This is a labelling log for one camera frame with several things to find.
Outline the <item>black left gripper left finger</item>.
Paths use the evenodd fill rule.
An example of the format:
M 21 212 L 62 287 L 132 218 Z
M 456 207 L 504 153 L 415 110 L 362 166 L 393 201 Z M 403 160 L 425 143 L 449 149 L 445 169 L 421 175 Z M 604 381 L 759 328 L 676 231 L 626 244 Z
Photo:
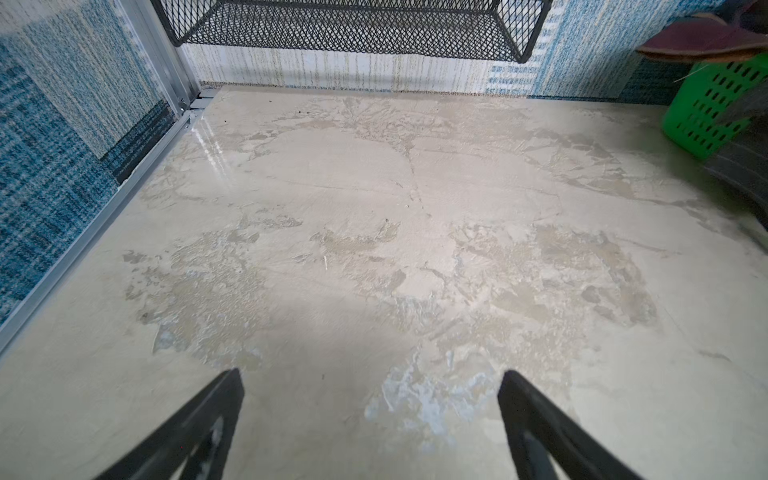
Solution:
M 100 479 L 221 479 L 245 391 L 237 368 L 216 376 Z

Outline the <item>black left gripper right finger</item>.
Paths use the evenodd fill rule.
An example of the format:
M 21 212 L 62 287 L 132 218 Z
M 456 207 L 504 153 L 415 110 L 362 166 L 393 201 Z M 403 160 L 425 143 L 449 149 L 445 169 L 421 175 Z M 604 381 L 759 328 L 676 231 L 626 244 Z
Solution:
M 520 479 L 637 479 L 522 374 L 504 373 L 497 394 L 507 443 Z

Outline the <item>grey pinstriped long sleeve shirt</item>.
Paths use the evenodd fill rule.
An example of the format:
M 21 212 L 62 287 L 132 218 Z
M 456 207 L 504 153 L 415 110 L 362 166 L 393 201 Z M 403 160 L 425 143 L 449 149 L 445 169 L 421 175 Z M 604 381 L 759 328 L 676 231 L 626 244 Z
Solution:
M 713 153 L 704 169 L 749 199 L 758 222 L 767 229 L 767 81 L 731 102 L 715 124 L 748 120 L 736 135 Z

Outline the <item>green plastic basket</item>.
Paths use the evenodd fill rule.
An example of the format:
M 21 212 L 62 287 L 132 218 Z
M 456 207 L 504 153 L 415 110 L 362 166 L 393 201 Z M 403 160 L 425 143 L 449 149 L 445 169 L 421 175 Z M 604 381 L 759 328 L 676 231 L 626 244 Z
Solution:
M 727 120 L 723 114 L 766 79 L 765 53 L 747 61 L 694 65 L 664 115 L 663 133 L 698 160 L 706 160 L 750 125 L 749 117 Z

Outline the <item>plaid red shirt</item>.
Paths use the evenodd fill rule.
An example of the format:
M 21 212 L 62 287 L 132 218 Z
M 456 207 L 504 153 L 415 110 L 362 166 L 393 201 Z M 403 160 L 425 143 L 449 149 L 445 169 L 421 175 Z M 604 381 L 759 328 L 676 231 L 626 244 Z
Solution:
M 636 48 L 653 60 L 727 63 L 767 51 L 767 3 L 726 1 L 714 12 L 676 20 Z

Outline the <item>aluminium frame rail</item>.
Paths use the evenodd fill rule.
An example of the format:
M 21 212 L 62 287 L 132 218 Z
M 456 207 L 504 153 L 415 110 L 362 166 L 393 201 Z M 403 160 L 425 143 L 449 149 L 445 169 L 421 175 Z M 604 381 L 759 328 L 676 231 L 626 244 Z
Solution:
M 213 1 L 1 5 L 1 343 L 189 121 Z

